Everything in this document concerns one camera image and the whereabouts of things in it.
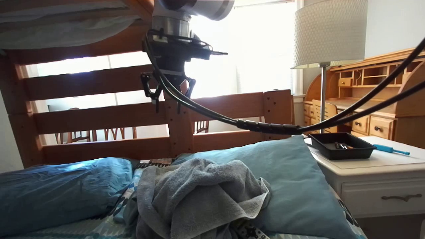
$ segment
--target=gray towel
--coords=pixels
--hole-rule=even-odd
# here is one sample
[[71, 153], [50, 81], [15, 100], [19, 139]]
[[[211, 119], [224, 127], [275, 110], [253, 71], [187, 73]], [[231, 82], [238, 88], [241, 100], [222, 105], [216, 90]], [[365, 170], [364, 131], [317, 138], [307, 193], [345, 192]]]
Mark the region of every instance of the gray towel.
[[255, 218], [269, 202], [269, 188], [239, 160], [148, 167], [137, 188], [137, 239], [234, 238], [229, 223]]

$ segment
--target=lamp stand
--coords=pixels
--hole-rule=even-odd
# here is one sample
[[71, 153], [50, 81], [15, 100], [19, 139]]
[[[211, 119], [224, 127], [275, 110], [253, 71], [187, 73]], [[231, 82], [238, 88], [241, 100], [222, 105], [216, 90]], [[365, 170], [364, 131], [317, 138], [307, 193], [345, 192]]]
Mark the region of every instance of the lamp stand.
[[330, 66], [330, 62], [320, 63], [319, 66], [322, 68], [322, 88], [320, 93], [320, 122], [325, 120], [325, 103], [326, 103], [326, 68]]

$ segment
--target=nightstand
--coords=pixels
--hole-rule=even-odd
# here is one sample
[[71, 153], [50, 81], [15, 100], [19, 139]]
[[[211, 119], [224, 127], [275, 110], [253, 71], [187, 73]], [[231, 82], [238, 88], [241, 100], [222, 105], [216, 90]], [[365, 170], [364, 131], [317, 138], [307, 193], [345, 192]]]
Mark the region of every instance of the nightstand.
[[[406, 156], [374, 150], [369, 159], [330, 161], [318, 150], [310, 148], [310, 151], [327, 182], [354, 218], [364, 218], [365, 222], [379, 219], [364, 228], [369, 239], [384, 238], [382, 233], [389, 234], [386, 238], [393, 238], [398, 231], [406, 233], [413, 230], [414, 238], [419, 238], [420, 224], [425, 219], [425, 150], [375, 136], [361, 139], [411, 154]], [[311, 143], [311, 139], [306, 139], [306, 142]], [[406, 223], [406, 218], [412, 217], [418, 222]], [[403, 222], [408, 226], [415, 224], [415, 229], [402, 228]], [[368, 231], [379, 227], [378, 233], [372, 233], [375, 236], [369, 236]], [[404, 234], [399, 238], [413, 237]]]

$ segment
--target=wooden bunk bed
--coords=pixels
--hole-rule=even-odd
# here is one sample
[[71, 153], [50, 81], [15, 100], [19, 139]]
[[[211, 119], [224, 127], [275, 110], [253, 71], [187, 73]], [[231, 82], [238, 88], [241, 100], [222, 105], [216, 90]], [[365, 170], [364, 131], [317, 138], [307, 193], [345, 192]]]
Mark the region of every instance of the wooden bunk bed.
[[[59, 4], [102, 1], [0, 1], [0, 14]], [[142, 51], [142, 40], [152, 18], [153, 1], [123, 2], [127, 8], [77, 11], [47, 15], [33, 21], [0, 23], [1, 33], [11, 29], [41, 26], [52, 21], [72, 22], [122, 15], [139, 17], [118, 34], [87, 45], [4, 50], [6, 55], [0, 56], [0, 89], [25, 168], [38, 164], [71, 163], [108, 156], [133, 159], [169, 158], [185, 152], [232, 148], [287, 137], [250, 131], [194, 135], [193, 122], [210, 119], [185, 107], [177, 114], [177, 103], [169, 99], [160, 102], [158, 113], [155, 111], [155, 105], [151, 103], [34, 113], [30, 102], [35, 100], [143, 89], [140, 73], [150, 71], [150, 65], [46, 77], [28, 77], [25, 71], [25, 66], [31, 64]], [[264, 117], [268, 123], [294, 123], [290, 90], [226, 95], [195, 101], [231, 118]], [[169, 137], [63, 145], [42, 145], [40, 141], [40, 135], [43, 134], [163, 124], [168, 124]]]

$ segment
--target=remote control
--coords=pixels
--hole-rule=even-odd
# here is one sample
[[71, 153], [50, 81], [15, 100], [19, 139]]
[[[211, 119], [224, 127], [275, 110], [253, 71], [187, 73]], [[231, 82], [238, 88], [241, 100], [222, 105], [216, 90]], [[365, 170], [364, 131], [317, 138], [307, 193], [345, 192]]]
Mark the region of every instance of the remote control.
[[270, 239], [260, 229], [252, 225], [248, 220], [240, 219], [232, 223], [233, 228], [243, 239]]

